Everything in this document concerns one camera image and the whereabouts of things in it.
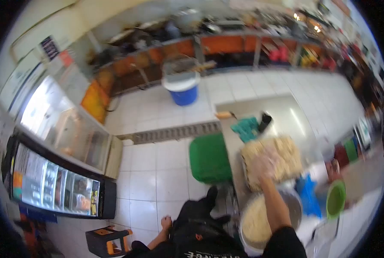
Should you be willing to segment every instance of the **white bucket lid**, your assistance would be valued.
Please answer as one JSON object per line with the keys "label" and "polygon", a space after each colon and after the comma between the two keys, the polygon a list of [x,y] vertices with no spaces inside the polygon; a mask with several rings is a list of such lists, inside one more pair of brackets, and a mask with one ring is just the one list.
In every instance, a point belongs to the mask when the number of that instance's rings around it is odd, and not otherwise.
{"label": "white bucket lid", "polygon": [[198,72],[173,74],[164,76],[162,85],[172,92],[184,92],[195,87],[200,80],[201,75]]}

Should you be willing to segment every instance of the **fridge glass door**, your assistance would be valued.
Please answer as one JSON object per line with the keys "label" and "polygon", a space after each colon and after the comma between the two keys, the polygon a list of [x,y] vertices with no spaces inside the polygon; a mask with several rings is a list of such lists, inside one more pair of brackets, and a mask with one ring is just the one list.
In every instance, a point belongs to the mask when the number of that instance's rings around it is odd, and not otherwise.
{"label": "fridge glass door", "polygon": [[14,198],[46,210],[98,216],[99,189],[99,181],[62,168],[19,144],[14,160]]}
{"label": "fridge glass door", "polygon": [[24,107],[20,123],[58,151],[103,170],[109,133],[88,116],[47,76]]}

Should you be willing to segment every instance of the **person's hand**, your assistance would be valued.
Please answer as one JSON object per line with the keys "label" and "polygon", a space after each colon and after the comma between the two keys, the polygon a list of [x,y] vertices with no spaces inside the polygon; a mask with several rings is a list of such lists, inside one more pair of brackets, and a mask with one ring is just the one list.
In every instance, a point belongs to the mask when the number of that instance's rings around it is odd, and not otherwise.
{"label": "person's hand", "polygon": [[161,225],[162,225],[162,229],[163,230],[168,230],[168,229],[171,228],[171,226],[172,226],[172,219],[170,218],[169,215],[167,215],[167,216],[165,216],[165,217],[163,217],[161,219]]}
{"label": "person's hand", "polygon": [[251,176],[260,182],[265,178],[272,178],[275,173],[274,159],[275,153],[269,149],[265,149],[253,157],[249,164],[251,166]]}

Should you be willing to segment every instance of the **white tile floor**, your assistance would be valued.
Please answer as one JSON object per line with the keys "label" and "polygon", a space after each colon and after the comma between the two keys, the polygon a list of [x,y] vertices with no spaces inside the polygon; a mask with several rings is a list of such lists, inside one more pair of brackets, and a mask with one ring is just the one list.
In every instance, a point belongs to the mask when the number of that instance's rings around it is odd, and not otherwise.
{"label": "white tile floor", "polygon": [[[162,86],[123,95],[116,111],[107,116],[105,126],[111,133],[121,135],[210,121],[215,119],[217,104],[283,93],[292,93],[297,99],[316,136],[327,136],[334,142],[364,114],[351,86],[340,75],[267,70],[202,78],[198,100],[187,107],[175,105]],[[169,214],[175,219],[185,200],[206,194],[209,186],[196,181],[189,170],[191,140],[123,147],[117,179],[117,213],[110,223],[122,229],[131,228],[132,240],[148,244],[161,229],[163,216]],[[213,214],[225,214],[227,206],[225,196],[219,198]],[[58,225],[48,228],[67,258],[95,257],[87,250],[84,231],[106,224],[103,220],[60,218]],[[61,234],[70,228],[76,229],[70,237]],[[69,249],[72,243],[78,244],[77,248]]]}

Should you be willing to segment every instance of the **metal bowl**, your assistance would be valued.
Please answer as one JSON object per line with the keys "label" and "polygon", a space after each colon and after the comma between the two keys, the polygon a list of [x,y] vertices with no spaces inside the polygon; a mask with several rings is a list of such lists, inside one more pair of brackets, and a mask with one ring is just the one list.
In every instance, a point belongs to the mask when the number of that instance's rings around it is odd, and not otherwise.
{"label": "metal bowl", "polygon": [[[301,223],[301,218],[302,218],[301,199],[299,198],[298,193],[294,189],[286,188],[286,187],[277,187],[277,190],[281,194],[282,199],[288,206],[291,225],[294,228],[294,230],[297,230],[299,224]],[[262,254],[267,244],[267,241],[252,242],[250,240],[247,240],[244,233],[242,232],[242,222],[243,222],[243,217],[248,212],[248,208],[257,198],[261,197],[262,195],[263,193],[253,193],[251,195],[251,198],[246,203],[246,206],[241,215],[241,221],[240,221],[239,234],[240,234],[241,242],[245,246],[245,248],[250,249],[254,254]]]}

